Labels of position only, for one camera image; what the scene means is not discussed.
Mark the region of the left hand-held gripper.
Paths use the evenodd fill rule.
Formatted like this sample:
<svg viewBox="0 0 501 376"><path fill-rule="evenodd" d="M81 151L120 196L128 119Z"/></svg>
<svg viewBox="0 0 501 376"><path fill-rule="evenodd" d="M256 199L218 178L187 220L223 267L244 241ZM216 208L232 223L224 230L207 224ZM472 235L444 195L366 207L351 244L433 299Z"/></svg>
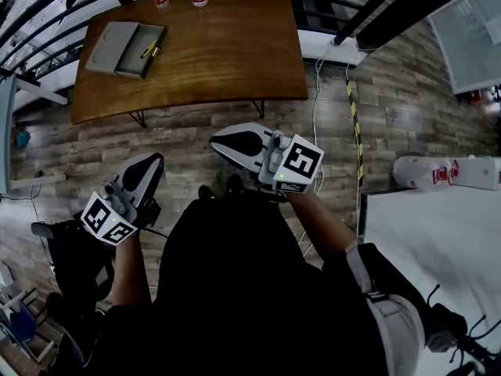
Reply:
<svg viewBox="0 0 501 376"><path fill-rule="evenodd" d="M153 195L163 172L164 157L159 153L126 160L115 180L91 195L81 214L84 228L96 239L117 246L153 226L161 211Z"/></svg>

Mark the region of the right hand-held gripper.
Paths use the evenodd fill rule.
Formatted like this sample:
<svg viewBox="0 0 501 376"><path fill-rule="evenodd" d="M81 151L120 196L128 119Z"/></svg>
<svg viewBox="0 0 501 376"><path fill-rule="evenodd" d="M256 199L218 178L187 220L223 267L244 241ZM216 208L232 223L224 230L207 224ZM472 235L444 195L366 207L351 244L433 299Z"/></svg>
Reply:
<svg viewBox="0 0 501 376"><path fill-rule="evenodd" d="M288 137L279 130L272 133L255 122L223 128L210 143L217 154L236 167L260 170L259 184L284 193L310 190L324 156L323 150L298 134Z"/></svg>

